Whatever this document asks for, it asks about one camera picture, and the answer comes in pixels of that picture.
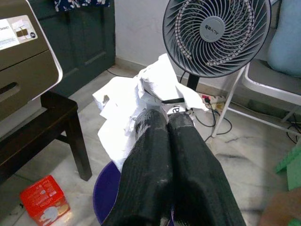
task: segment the blue cushion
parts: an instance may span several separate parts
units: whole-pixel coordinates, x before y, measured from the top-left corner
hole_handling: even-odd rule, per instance
[[[301,0],[282,0],[279,24],[268,51],[276,71],[301,78]]]

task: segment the fan grille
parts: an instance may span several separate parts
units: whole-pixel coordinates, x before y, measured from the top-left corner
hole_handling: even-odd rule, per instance
[[[220,77],[257,54],[269,24],[269,0],[170,0],[163,37],[182,69],[200,77]]]

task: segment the fan stand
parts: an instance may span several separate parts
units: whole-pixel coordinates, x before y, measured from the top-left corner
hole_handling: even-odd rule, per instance
[[[196,75],[193,75],[193,74],[189,74],[189,77],[188,77],[188,82],[187,82],[187,87],[196,91],[197,90],[197,86],[198,86],[198,80],[199,80],[199,77],[196,76]]]

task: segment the patterned fabric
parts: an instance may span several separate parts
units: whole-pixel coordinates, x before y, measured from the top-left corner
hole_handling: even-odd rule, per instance
[[[64,12],[82,6],[109,6],[109,0],[54,0],[56,12]]]

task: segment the wooden stool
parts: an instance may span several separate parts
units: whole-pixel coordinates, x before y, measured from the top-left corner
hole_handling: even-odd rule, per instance
[[[0,142],[0,184],[54,139],[70,145],[79,176],[88,181],[91,167],[81,132],[77,103],[52,92],[41,96],[47,110]]]

